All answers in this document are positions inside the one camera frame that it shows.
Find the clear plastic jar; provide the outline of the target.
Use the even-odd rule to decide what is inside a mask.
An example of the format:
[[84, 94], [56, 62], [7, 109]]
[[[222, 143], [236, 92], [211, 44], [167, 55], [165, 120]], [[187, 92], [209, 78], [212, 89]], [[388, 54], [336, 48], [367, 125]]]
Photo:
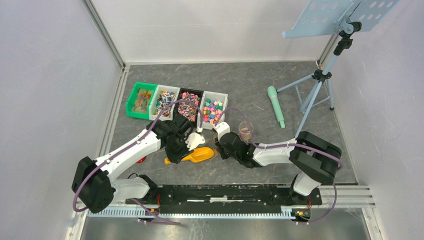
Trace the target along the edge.
[[248, 143], [252, 139], [253, 125], [247, 121], [242, 121], [238, 125], [238, 135], [242, 141]]

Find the orange plastic scoop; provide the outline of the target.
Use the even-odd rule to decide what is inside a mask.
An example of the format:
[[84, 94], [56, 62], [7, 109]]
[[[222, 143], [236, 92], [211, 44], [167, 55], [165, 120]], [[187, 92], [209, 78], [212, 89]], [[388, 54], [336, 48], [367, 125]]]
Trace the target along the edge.
[[[199, 163], [199, 162], [202, 162], [202, 161], [205, 161], [205, 160], [209, 160], [214, 156], [215, 156], [215, 152], [212, 148], [210, 148], [210, 147], [198, 147], [198, 148], [195, 148], [192, 153], [190, 153], [189, 155], [184, 157], [181, 160], [181, 162], [191, 161], [193, 163]], [[172, 164], [168, 160], [168, 158], [166, 158], [164, 160], [164, 163], [167, 164], [167, 165]]]

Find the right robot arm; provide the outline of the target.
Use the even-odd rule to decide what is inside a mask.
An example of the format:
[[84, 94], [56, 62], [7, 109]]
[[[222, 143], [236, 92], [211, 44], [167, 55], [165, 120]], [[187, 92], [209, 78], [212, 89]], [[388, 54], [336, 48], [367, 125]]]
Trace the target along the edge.
[[314, 189], [331, 185], [342, 168], [342, 150], [322, 138], [302, 131], [298, 137], [273, 144], [245, 143], [234, 132], [214, 138], [223, 159], [233, 158], [246, 168], [261, 168], [275, 164], [293, 164], [301, 173], [296, 175], [289, 189], [289, 199], [302, 204]]

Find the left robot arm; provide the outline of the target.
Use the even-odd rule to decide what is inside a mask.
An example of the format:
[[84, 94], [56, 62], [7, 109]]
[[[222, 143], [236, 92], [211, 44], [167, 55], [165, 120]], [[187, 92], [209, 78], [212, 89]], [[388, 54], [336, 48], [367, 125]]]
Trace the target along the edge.
[[172, 120], [156, 119], [136, 137], [116, 150], [91, 159], [82, 158], [74, 175], [71, 190], [75, 196], [72, 207], [75, 212], [77, 200], [81, 200], [92, 213], [99, 213], [111, 203], [131, 198], [153, 203], [157, 190], [153, 183], [142, 177], [120, 179], [119, 176], [136, 162], [161, 149], [171, 163], [178, 164], [205, 143], [202, 128], [194, 129], [191, 122], [178, 114]]

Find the red jar lid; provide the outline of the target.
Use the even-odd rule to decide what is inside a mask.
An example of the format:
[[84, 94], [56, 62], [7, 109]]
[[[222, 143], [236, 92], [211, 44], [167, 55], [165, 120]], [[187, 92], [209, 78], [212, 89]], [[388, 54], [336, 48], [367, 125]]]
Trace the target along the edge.
[[146, 157], [141, 158], [140, 160], [138, 160], [136, 163], [142, 163], [146, 160]]

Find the black swirl lollipop bin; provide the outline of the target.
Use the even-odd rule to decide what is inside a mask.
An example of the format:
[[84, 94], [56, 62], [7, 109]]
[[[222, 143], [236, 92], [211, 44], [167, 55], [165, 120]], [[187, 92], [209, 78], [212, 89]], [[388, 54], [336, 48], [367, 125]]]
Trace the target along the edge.
[[177, 100], [190, 101], [177, 103], [173, 110], [174, 115], [180, 114], [186, 117], [193, 125], [197, 123], [199, 110], [194, 106], [196, 104], [201, 107], [203, 91], [189, 88], [181, 88], [177, 96]]

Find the white star candy bin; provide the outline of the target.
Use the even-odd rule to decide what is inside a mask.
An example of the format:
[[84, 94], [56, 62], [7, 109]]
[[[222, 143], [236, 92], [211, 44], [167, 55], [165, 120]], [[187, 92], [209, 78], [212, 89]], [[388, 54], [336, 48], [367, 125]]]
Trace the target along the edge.
[[226, 93], [204, 91], [200, 101], [200, 113], [197, 114], [197, 126], [202, 124], [204, 130], [212, 130], [214, 124], [225, 120], [223, 111], [228, 105]]

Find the white lollipop bin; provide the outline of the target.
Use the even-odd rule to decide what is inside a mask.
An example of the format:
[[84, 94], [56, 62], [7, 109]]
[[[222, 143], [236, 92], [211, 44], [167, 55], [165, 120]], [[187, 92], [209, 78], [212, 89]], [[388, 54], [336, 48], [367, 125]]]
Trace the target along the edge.
[[180, 93], [180, 87], [158, 84], [149, 104], [149, 120], [156, 119], [158, 114], [170, 103], [175, 102]]

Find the green candy bin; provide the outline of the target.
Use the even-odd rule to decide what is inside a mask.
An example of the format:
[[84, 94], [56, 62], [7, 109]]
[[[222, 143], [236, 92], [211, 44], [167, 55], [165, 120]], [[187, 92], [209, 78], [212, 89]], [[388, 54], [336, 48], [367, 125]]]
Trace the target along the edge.
[[126, 115], [130, 118], [149, 120], [150, 106], [158, 85], [145, 82], [136, 82], [126, 101]]

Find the blue music stand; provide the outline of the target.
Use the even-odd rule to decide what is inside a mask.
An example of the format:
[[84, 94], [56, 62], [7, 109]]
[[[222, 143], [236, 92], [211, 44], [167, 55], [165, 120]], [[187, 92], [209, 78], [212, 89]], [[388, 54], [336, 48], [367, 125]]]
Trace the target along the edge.
[[327, 86], [326, 100], [329, 101], [330, 110], [334, 110], [330, 70], [342, 52], [352, 46], [352, 35], [371, 31], [398, 3], [397, 0], [310, 0], [294, 26], [282, 33], [285, 39], [316, 36], [340, 38], [323, 69], [317, 69], [314, 73], [276, 90], [279, 93], [290, 87], [297, 88], [300, 83], [309, 79], [316, 81], [307, 98], [299, 101], [303, 118], [295, 133], [296, 137], [299, 136], [311, 109], [318, 105], [316, 98], [323, 86]]

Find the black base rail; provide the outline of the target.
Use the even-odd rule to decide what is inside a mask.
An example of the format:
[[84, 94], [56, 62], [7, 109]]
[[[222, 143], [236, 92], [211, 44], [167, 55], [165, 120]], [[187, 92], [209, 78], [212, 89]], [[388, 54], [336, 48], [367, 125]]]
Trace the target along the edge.
[[138, 202], [158, 205], [161, 214], [277, 214], [282, 207], [320, 206], [318, 188], [300, 196], [288, 185], [159, 185]]

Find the aluminium frame post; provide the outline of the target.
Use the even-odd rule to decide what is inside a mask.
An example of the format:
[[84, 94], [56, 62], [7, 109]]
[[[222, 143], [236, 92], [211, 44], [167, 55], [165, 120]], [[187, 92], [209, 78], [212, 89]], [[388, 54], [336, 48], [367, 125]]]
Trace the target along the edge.
[[123, 60], [121, 54], [118, 51], [114, 41], [112, 40], [111, 35], [109, 34], [106, 25], [104, 24], [100, 14], [98, 13], [92, 0], [82, 0], [88, 14], [90, 15], [93, 23], [95, 24], [97, 30], [99, 31], [101, 37], [105, 41], [107, 47], [109, 48], [113, 58], [116, 63], [120, 66], [121, 69], [126, 67], [126, 63]]

